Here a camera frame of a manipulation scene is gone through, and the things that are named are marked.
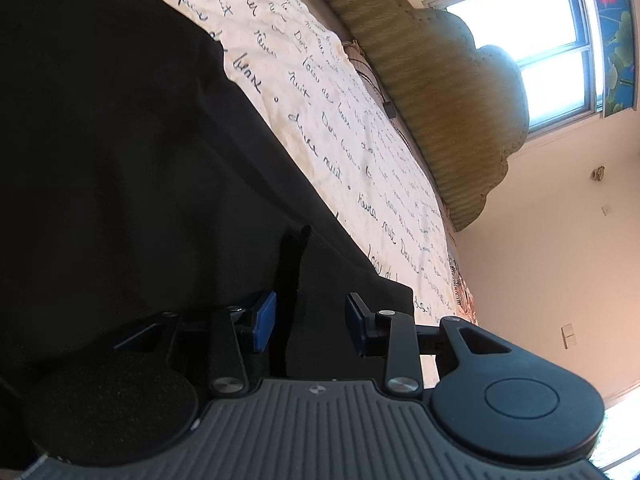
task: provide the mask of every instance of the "scalloped headboard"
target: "scalloped headboard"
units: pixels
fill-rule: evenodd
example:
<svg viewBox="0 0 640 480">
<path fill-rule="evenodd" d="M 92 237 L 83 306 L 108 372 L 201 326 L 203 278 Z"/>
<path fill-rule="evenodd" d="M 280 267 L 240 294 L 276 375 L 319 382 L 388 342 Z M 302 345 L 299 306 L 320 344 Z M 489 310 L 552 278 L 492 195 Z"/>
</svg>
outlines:
<svg viewBox="0 0 640 480">
<path fill-rule="evenodd" d="M 465 23 L 408 0 L 326 0 L 367 54 L 424 156 L 457 231 L 482 212 L 527 138 L 520 70 L 476 49 Z"/>
</svg>

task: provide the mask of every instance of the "bed sheet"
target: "bed sheet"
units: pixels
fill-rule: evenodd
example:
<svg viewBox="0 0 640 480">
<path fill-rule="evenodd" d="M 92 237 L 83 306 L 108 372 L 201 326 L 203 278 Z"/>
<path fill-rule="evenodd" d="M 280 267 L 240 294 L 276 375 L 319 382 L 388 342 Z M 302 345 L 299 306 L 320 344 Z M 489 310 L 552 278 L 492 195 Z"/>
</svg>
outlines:
<svg viewBox="0 0 640 480">
<path fill-rule="evenodd" d="M 414 290 L 416 323 L 453 314 L 434 191 L 338 37 L 300 0 L 164 1 L 222 43 L 229 79 L 378 274 Z M 432 358 L 423 359 L 423 370 L 426 386 L 435 384 Z"/>
</svg>

